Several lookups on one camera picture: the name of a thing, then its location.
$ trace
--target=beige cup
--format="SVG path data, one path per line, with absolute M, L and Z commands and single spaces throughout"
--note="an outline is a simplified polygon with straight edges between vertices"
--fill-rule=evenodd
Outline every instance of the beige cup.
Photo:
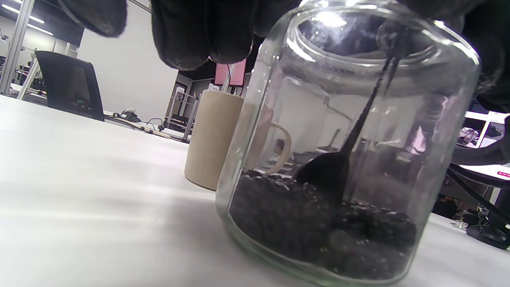
M 195 118 L 193 135 L 190 140 L 184 175 L 186 178 L 202 187 L 216 190 L 221 169 L 232 141 L 232 136 L 243 105 L 243 99 L 229 93 L 205 90 L 200 98 Z M 290 155 L 291 138 L 289 132 L 278 124 L 264 121 L 263 129 L 257 132 L 265 133 L 264 140 L 252 143 L 251 158 L 256 158 L 262 152 L 265 139 L 271 126 L 281 129 L 286 135 L 284 150 L 268 173 L 282 168 Z

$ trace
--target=jar rim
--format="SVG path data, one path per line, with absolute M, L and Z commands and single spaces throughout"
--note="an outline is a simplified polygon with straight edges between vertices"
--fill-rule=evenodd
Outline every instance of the jar rim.
M 328 4 L 328 6 L 325 7 L 321 4 L 323 2 L 333 2 L 333 4 L 338 3 L 338 5 L 331 6 Z M 374 55 L 376 53 L 382 54 L 382 51 L 380 50 L 351 56 L 340 56 L 317 47 L 306 39 L 298 28 L 301 23 L 313 18 L 319 11 L 342 11 L 347 13 L 363 11 L 367 14 L 379 15 L 386 19 L 396 19 L 400 22 L 404 22 L 406 25 L 412 24 L 410 25 L 412 27 L 420 27 L 422 28 L 422 31 L 425 31 L 427 36 L 434 39 L 435 42 L 440 42 L 443 45 L 455 45 L 468 58 L 472 59 L 475 64 L 479 64 L 480 62 L 476 50 L 461 35 L 444 25 L 442 21 L 434 20 L 432 23 L 429 23 L 428 21 L 421 19 L 416 13 L 409 10 L 406 6 L 393 0 L 352 0 L 351 4 L 347 5 L 346 3 L 348 2 L 349 0 L 311 0 L 305 4 L 301 4 L 300 7 L 290 12 L 293 14 L 293 17 L 289 23 L 286 38 L 301 46 L 303 51 L 309 51 L 314 54 L 314 57 L 322 57 L 326 60 L 326 62 L 336 63 L 335 65 L 354 65 L 362 69 L 383 66 L 386 61 L 386 57 L 381 57 L 380 59 L 367 59 L 360 57 L 360 55 L 367 56 L 372 53 Z M 406 67 L 414 63 L 431 63 L 434 62 L 431 61 L 431 59 L 433 59 L 437 53 L 438 48 L 431 45 L 419 52 L 408 55 L 400 61 L 400 64 L 402 67 Z

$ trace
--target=white desk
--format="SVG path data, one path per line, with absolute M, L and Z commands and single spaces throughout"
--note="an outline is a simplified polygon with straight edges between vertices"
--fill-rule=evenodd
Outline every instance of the white desk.
M 310 286 L 229 239 L 188 145 L 7 97 L 0 114 L 0 286 Z M 510 253 L 448 222 L 397 286 L 508 286 Z
M 107 110 L 104 110 L 103 111 L 104 114 L 106 115 L 113 115 L 113 112 L 110 112 L 110 111 L 107 111 Z M 116 126 L 123 126 L 123 127 L 127 127 L 129 128 L 127 125 L 123 125 L 123 124 L 120 124 L 120 123 L 117 123 L 117 122 L 114 122 L 114 121 L 109 121 L 107 119 L 105 119 L 105 121 L 107 123 L 110 123 L 110 124 L 115 124 Z M 132 123 L 138 127 L 144 127 L 144 128 L 149 128 L 151 130 L 155 130 L 154 127 L 156 127 L 156 131 L 157 130 L 157 126 L 158 126 L 158 122 L 156 121 L 155 123 L 153 123 L 154 126 L 150 125 L 150 124 L 146 124 L 146 123 Z M 162 131 L 162 133 L 166 134 L 166 135 L 169 135 L 169 136 L 174 136 L 174 137 L 178 137 L 178 138 L 184 138 L 184 133 L 182 132 L 178 132 L 178 131 L 174 131 L 174 130 L 171 130 L 171 129 L 164 129 Z
M 14 84 L 14 83 L 11 83 L 11 88 L 17 92 L 21 91 L 21 87 L 20 85 L 17 85 L 17 84 Z M 29 95 L 33 95 L 34 97 L 38 97 L 38 98 L 41 98 L 41 99 L 46 99 L 45 96 L 43 95 L 40 95 L 40 94 L 36 94 L 36 93 L 28 93 Z

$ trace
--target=cup handle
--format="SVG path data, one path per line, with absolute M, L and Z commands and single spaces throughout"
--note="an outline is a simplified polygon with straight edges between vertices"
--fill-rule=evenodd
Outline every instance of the cup handle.
M 266 171 L 266 174 L 275 173 L 275 172 L 279 171 L 281 168 L 283 168 L 284 164 L 289 160 L 290 146 L 292 145 L 292 138 L 290 136 L 290 133 L 286 129 L 284 129 L 279 124 L 275 124 L 275 123 L 271 123 L 271 126 L 281 130 L 285 134 L 286 139 L 284 139 L 284 142 L 285 142 L 284 150 L 282 151 L 280 158 L 273 165 L 272 168 L 270 168 Z

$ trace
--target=black spoon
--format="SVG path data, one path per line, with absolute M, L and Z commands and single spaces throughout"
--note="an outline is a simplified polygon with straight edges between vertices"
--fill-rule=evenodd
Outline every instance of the black spoon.
M 404 44 L 402 43 L 405 37 L 406 28 L 400 28 L 396 34 L 396 37 L 394 38 L 394 41 L 392 41 L 390 44 L 391 46 L 389 47 L 388 58 L 386 59 L 386 62 L 381 70 L 379 78 L 377 79 L 374 90 L 340 151 L 321 154 L 314 158 L 312 161 L 303 165 L 293 177 L 298 183 L 309 183 L 314 185 L 318 189 L 332 193 L 337 201 L 342 201 L 345 184 L 349 175 L 349 155 L 351 154 L 352 149 L 354 148 L 354 145 L 360 136 L 361 129 L 365 124 L 368 113 L 370 112 L 370 109 L 373 105 L 375 96 L 379 91 L 390 63 L 392 63 L 392 68 L 390 70 L 388 83 L 386 84 L 384 94 L 388 92 L 390 83 L 395 76 L 398 63 L 405 51 Z

